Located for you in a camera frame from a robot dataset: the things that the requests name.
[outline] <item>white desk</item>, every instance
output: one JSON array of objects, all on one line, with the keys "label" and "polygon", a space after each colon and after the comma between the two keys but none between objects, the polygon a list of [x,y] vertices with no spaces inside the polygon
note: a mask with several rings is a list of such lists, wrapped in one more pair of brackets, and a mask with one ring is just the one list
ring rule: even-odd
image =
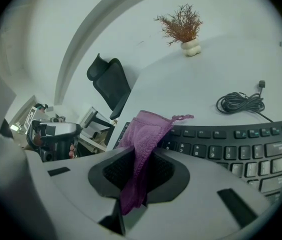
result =
[{"label": "white desk", "polygon": [[192,114],[177,124],[196,126],[249,125],[268,122],[262,116],[219,113],[215,104],[228,93],[248,96],[262,91],[263,114],[282,121],[282,47],[258,40],[218,37],[201,43],[202,52],[185,57],[181,48],[145,68],[138,77],[107,146],[112,150],[126,122],[140,110],[171,118]]}]

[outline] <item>keyboard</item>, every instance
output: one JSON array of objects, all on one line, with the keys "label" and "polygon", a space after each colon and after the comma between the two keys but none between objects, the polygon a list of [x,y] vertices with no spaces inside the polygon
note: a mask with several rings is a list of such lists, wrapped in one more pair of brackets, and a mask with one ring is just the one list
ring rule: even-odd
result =
[{"label": "keyboard", "polygon": [[[122,139],[127,122],[114,145]],[[271,203],[282,188],[282,121],[231,126],[175,125],[159,148],[213,161],[263,193]]]}]

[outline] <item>pink cloth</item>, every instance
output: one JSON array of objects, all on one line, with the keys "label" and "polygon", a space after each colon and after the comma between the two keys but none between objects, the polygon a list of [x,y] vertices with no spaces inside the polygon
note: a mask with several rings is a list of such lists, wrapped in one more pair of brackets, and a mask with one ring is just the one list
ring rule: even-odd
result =
[{"label": "pink cloth", "polygon": [[120,194],[121,211],[128,214],[133,207],[139,208],[146,197],[147,165],[152,150],[172,128],[175,121],[194,118],[193,115],[178,115],[172,119],[141,110],[126,129],[118,148],[134,147],[133,177],[128,180]]}]

